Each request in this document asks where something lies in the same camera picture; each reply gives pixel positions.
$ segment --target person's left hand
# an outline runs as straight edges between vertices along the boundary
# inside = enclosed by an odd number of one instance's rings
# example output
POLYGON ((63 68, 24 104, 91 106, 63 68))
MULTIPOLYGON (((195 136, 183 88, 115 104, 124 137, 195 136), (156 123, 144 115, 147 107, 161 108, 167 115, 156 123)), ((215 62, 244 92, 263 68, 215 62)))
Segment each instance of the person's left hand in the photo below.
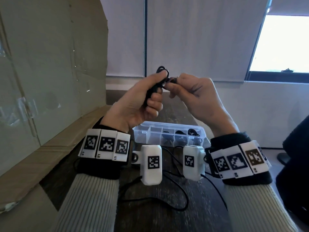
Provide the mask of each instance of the person's left hand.
POLYGON ((146 107, 143 106, 143 103, 147 90, 166 76, 167 72, 163 70, 137 82, 111 107, 103 117, 101 124, 127 133, 130 128, 145 120, 156 118, 163 108, 162 89, 159 88, 157 93, 151 95, 151 98, 147 100, 146 107))

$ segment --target roller blind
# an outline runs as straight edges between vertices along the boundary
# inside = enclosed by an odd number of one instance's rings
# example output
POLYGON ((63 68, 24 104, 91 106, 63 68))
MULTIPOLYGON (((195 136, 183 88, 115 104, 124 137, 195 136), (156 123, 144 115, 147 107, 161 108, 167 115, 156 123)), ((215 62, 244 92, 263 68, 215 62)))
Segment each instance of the roller blind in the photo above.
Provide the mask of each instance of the roller blind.
POLYGON ((268 14, 309 16, 309 0, 272 0, 268 14))
POLYGON ((268 0, 148 0, 147 72, 243 81, 268 0))
POLYGON ((108 21, 107 76, 143 77, 144 0, 101 0, 108 21))

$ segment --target striped sleeve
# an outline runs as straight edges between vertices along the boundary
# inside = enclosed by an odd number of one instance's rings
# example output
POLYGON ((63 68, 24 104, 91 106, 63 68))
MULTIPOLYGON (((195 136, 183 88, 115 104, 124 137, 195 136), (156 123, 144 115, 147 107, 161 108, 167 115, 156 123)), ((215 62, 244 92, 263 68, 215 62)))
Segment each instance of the striped sleeve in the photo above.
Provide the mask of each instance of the striped sleeve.
POLYGON ((225 185, 225 193, 233 231, 298 231, 270 185, 225 185))
POLYGON ((119 180, 77 174, 51 231, 112 232, 119 180))

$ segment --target wooden table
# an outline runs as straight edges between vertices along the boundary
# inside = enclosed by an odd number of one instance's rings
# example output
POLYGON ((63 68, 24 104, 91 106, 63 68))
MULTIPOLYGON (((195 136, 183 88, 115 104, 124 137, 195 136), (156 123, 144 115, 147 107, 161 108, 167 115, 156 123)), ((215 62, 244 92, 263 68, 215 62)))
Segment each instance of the wooden table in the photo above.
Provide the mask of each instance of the wooden table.
MULTIPOLYGON (((107 104, 112 105, 124 93, 125 91, 107 91, 107 104)), ((168 93, 163 93, 163 95, 164 109, 155 121, 196 125, 195 120, 179 98, 170 99, 168 93)), ((136 144, 136 150, 140 150, 141 145, 136 144)), ((40 182, 57 210, 59 210, 75 177, 72 162, 77 158, 79 149, 80 144, 40 182), (62 176, 61 180, 59 180, 59 176, 64 171, 66 176, 62 176)), ((181 160, 181 149, 177 150, 176 156, 181 160)), ((169 154, 164 150, 162 159, 163 169, 176 173, 176 170, 172 167, 169 154)), ((123 169, 120 177, 120 186, 138 176, 139 170, 137 169, 123 169)), ((194 182, 184 178, 168 176, 180 184, 187 192, 189 197, 188 209, 184 212, 177 212, 150 201, 121 203, 117 207, 115 232, 231 231, 227 210, 214 187, 206 179, 194 182)), ((211 178, 211 180, 219 190, 223 188, 221 180, 214 178, 211 178)), ((148 196, 158 197, 178 208, 182 208, 185 205, 185 196, 182 191, 165 177, 163 177, 159 185, 145 186, 142 183, 138 183, 130 187, 126 193, 126 199, 148 196)))

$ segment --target hand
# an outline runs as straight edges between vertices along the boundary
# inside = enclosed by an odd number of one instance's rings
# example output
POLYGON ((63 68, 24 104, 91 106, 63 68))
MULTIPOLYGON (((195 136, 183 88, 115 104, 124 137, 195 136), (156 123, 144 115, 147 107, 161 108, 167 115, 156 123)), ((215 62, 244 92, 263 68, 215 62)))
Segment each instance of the hand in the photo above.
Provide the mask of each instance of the hand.
POLYGON ((170 91, 170 98, 177 95, 196 119, 211 128, 215 137, 239 132, 210 78, 182 73, 176 81, 177 84, 166 83, 164 86, 170 91))
POLYGON ((163 109, 161 88, 147 100, 146 107, 142 105, 147 90, 166 76, 167 72, 163 70, 137 82, 111 107, 103 117, 101 124, 127 133, 130 128, 157 117, 159 111, 163 109))

